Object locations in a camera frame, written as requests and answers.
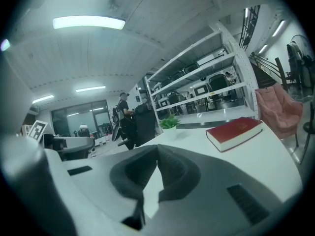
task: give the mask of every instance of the green plant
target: green plant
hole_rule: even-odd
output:
[[[161,121],[162,129],[169,129],[180,124],[180,121],[174,117],[175,115],[171,115],[168,119],[164,119]]]

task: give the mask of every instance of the red book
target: red book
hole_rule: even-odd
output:
[[[241,117],[206,130],[207,138],[221,152],[238,146],[261,132],[262,121]]]

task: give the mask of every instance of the metal railing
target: metal railing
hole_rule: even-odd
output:
[[[256,55],[254,52],[250,55],[250,59],[254,61],[258,68],[261,66],[267,68],[269,71],[274,73],[282,81],[282,86],[285,91],[288,91],[287,82],[284,74],[284,69],[281,65],[279,58],[275,58],[276,64],[270,62],[269,60]]]
[[[247,49],[252,39],[252,35],[254,33],[254,29],[256,27],[256,23],[258,20],[259,9],[260,9],[260,5],[247,9],[247,17],[246,17],[246,9],[244,10],[243,27],[242,27],[242,33],[241,33],[241,38],[239,42],[239,46],[243,48],[244,50]]]

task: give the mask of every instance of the ceiling light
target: ceiling light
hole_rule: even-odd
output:
[[[99,16],[69,16],[53,19],[54,29],[73,26],[99,26],[121,30],[125,20]]]
[[[96,108],[96,109],[90,110],[90,112],[95,111],[95,110],[101,110],[101,109],[104,109],[104,108]]]
[[[276,29],[275,33],[272,35],[273,37],[276,36],[276,34],[278,33],[278,31],[280,30],[280,28],[282,27],[282,25],[284,24],[284,20],[282,20],[278,26],[278,28]]]
[[[71,115],[68,115],[67,117],[69,116],[75,116],[75,115],[78,115],[79,113],[75,113],[75,114],[71,114]]]
[[[95,90],[95,89],[104,89],[105,86],[101,87],[94,87],[94,88],[84,88],[84,89],[77,89],[76,92],[83,92],[83,91],[89,91],[89,90]]]
[[[34,103],[36,103],[36,102],[39,102],[39,101],[42,101],[42,100],[47,100],[47,99],[50,99],[50,98],[54,98],[54,96],[53,96],[53,95],[49,95],[49,96],[46,96],[46,97],[37,99],[37,100],[33,101],[32,104],[34,104]]]
[[[9,40],[5,39],[4,41],[2,41],[2,43],[1,43],[1,51],[2,52],[4,52],[9,47],[10,47]]]
[[[261,50],[260,50],[260,52],[259,52],[258,54],[262,53],[262,51],[263,51],[266,47],[267,47],[267,45],[264,45],[264,47],[261,48]]]

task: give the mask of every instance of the window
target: window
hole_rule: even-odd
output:
[[[96,139],[112,133],[106,100],[56,110],[52,118],[55,133],[63,136],[78,136],[82,124]]]

